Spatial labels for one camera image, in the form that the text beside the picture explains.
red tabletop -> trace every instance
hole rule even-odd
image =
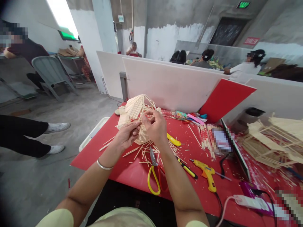
[[[79,155],[72,161],[71,165],[79,169],[87,170],[94,162],[96,162],[98,157],[105,150],[104,149],[99,152],[99,149],[104,146],[106,141],[111,139],[118,132],[118,129],[115,127],[118,120],[119,116],[113,114],[99,132],[79,153]],[[184,125],[181,121],[172,118],[166,118],[166,120],[167,132],[172,137],[177,137],[177,140],[181,143],[185,143],[185,145],[181,145],[182,148],[179,148],[181,151],[179,151],[178,156],[187,162],[186,165],[199,176],[197,180],[193,179],[190,175],[188,175],[188,178],[197,192],[205,212],[218,217],[220,215],[219,202],[216,196],[208,190],[207,179],[201,176],[202,171],[192,164],[189,159],[199,160],[207,164],[209,167],[214,168],[215,171],[221,172],[219,161],[224,156],[220,157],[216,155],[216,160],[212,160],[209,152],[201,149],[196,138],[188,128],[188,125]],[[199,137],[197,127],[195,125],[191,125],[191,128],[195,135]],[[134,143],[124,152],[124,154],[138,146],[139,145]],[[145,161],[142,159],[142,155],[140,155],[141,153],[134,160],[137,152],[138,151],[135,151],[124,158],[121,157],[115,165],[110,175],[110,179],[150,193],[147,186],[149,167],[147,164],[139,163]],[[250,158],[246,155],[245,151],[242,152],[252,173],[253,183],[256,184],[259,189],[269,192],[272,198],[274,198],[274,193],[265,185],[263,180],[266,181],[273,189],[275,189],[275,187],[286,189],[291,188],[289,182],[285,182],[278,171],[276,173],[270,172],[267,166]],[[232,181],[221,179],[220,176],[216,174],[213,175],[213,179],[217,187],[217,193],[223,204],[229,196],[243,195],[239,182],[245,179],[240,164],[235,160],[235,158],[225,160],[224,169],[226,172],[225,175],[231,178]],[[151,177],[151,186],[154,190],[157,189],[157,185],[153,177]],[[172,200],[169,192],[161,192],[160,196]],[[239,206],[232,200],[227,205],[224,219],[244,226],[274,226],[274,219],[272,217],[261,217],[256,212],[253,212],[246,207]]]

yellow scissors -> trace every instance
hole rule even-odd
[[[155,157],[155,154],[152,150],[152,147],[149,147],[149,154],[151,155],[151,162],[152,162],[152,166],[151,168],[149,169],[149,172],[148,172],[148,176],[147,176],[147,185],[148,185],[148,188],[149,190],[151,191],[151,193],[153,195],[160,195],[161,193],[161,187],[160,187],[160,184],[159,184],[159,181],[158,181],[158,178],[157,178],[157,175],[156,175],[156,172],[155,172],[155,166],[157,166],[158,168],[158,173],[159,173],[159,180],[160,180],[160,176],[161,176],[161,173],[160,173],[160,169],[161,171],[163,172],[163,174],[165,175],[165,172],[164,172],[164,169],[162,168],[162,166],[158,165],[157,161],[156,161],[156,157]],[[157,186],[158,186],[158,191],[155,192],[152,187],[151,187],[151,184],[150,184],[150,177],[151,177],[151,173],[153,173],[154,177],[155,177],[155,180],[156,180],[156,183],[157,183]]]

dark door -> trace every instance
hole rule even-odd
[[[210,44],[232,46],[248,20],[222,17]]]

hand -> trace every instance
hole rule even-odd
[[[157,110],[149,110],[146,111],[145,114],[154,116],[150,121],[145,116],[143,116],[142,120],[150,139],[157,147],[168,143],[166,136],[166,120],[164,117]]]
[[[140,121],[133,121],[125,124],[118,131],[111,144],[113,144],[121,153],[123,153],[139,137],[140,127]]]

wall outlet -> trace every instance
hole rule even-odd
[[[124,16],[123,15],[118,15],[119,22],[124,23]]]

